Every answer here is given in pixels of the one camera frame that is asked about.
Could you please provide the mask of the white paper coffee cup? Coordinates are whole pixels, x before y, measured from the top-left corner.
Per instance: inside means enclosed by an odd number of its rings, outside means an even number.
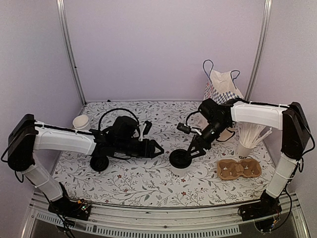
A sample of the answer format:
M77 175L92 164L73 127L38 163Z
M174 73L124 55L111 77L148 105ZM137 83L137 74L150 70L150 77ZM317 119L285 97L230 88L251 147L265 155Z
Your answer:
M171 172L177 178L185 178L188 170L189 170L189 167L180 169L180 168L176 168L174 166L171 166Z

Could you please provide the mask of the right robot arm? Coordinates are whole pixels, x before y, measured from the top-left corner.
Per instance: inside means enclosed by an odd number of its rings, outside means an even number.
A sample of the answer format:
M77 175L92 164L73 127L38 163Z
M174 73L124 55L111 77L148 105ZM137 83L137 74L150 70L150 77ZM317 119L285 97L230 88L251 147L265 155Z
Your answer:
M208 125L202 132L194 135L186 152L187 161L205 155L206 150L211 148L211 143L234 122L264 125L283 132L281 157L270 183L256 204L256 212L260 216L267 216L275 209L280 194L296 171L298 162L308 152L308 141L312 140L301 105L293 102L278 106L247 102L239 98L217 104L212 99L206 99L200 104L198 111L207 119Z

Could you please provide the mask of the black plastic cup lid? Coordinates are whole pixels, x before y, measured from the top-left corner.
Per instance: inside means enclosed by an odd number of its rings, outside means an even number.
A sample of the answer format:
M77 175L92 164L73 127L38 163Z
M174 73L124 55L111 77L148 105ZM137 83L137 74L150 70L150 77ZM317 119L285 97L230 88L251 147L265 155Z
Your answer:
M187 151L184 149L176 149L169 155L170 164L177 169L185 169L192 163L192 159L187 157Z

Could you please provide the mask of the stack of white paper cups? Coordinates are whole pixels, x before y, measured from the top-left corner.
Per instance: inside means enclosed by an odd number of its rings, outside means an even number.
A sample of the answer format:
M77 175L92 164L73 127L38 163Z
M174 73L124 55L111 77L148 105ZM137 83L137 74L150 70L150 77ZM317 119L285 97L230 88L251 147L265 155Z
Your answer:
M76 130L89 130L89 129L91 129L89 117L87 115L77 116L76 118L73 119L72 124Z

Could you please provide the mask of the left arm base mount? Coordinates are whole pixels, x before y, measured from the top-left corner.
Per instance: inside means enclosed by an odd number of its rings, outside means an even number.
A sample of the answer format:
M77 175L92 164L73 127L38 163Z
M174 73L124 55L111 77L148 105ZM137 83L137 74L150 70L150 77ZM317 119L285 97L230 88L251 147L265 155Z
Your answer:
M71 201L66 197L62 197L57 201L51 201L48 211L61 216L87 221L91 212L91 204L84 199Z

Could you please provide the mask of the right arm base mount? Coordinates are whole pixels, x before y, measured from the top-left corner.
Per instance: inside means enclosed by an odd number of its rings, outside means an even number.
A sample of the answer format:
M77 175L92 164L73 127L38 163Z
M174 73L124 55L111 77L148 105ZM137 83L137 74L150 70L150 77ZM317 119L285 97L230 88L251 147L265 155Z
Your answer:
M238 215L243 221L263 218L282 211L278 199L264 199L256 203L241 205L238 208Z

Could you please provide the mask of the stack of black cup lids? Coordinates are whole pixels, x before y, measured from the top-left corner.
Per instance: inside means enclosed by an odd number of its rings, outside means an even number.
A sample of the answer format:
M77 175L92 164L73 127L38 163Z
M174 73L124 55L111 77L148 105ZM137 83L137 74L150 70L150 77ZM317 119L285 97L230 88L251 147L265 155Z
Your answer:
M109 159L107 156L93 156L90 159L90 167L96 172L104 171L109 165Z

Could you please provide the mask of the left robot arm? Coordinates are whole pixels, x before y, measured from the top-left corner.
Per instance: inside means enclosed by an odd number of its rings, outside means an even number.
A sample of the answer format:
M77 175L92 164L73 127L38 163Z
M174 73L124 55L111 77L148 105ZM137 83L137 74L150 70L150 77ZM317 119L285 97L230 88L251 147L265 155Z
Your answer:
M36 162L34 152L56 150L88 155L91 168L101 172L108 167L109 157L116 158L118 154L124 160L163 154L164 149L155 140L144 137L151 127L149 121L140 124L137 118L120 116L105 129L75 130L47 125L26 114L10 134L0 159L46 195L61 214L70 215L77 204L68 198L63 185Z

